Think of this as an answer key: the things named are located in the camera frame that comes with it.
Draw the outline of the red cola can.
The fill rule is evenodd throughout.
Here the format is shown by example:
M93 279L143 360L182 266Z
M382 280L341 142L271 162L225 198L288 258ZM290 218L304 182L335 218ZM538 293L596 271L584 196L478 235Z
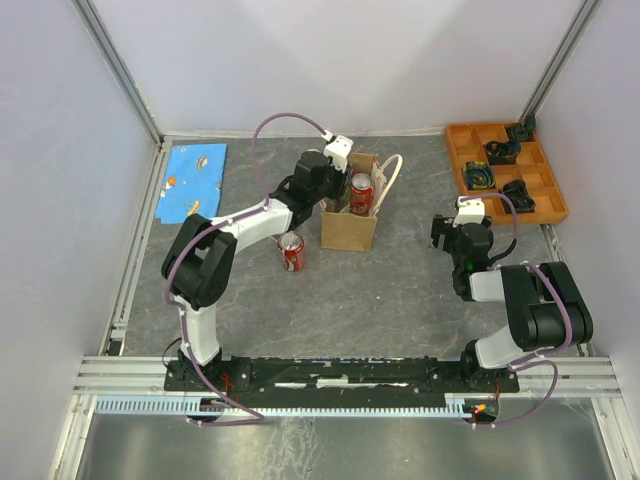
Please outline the red cola can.
M283 233L278 239L278 248L287 271L300 271L306 265L305 242L295 231Z
M350 213L358 216L366 215L373 204L374 183L372 178L365 173L354 175L351 179L350 190Z

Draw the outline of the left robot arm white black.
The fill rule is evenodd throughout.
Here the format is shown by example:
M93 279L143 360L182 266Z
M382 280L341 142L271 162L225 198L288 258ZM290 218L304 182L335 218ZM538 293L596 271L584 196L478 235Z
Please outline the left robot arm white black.
M323 151L309 150L262 202L226 217L192 214L184 221L161 273L165 300L180 315L179 358L188 362L187 379L209 390L221 378L216 303L224 294L237 253L268 237L296 230L320 201L343 199L352 167L350 148L340 141Z

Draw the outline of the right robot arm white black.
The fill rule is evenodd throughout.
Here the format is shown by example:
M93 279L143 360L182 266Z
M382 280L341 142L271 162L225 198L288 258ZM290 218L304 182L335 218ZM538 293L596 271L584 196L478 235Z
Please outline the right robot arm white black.
M432 361L428 378L452 391L515 393L517 370L543 355L589 342L591 313L563 262L498 266L517 242L492 256L491 218L463 223L436 214L431 241L452 259L452 284L464 301L501 303L506 325L469 342L457 361Z

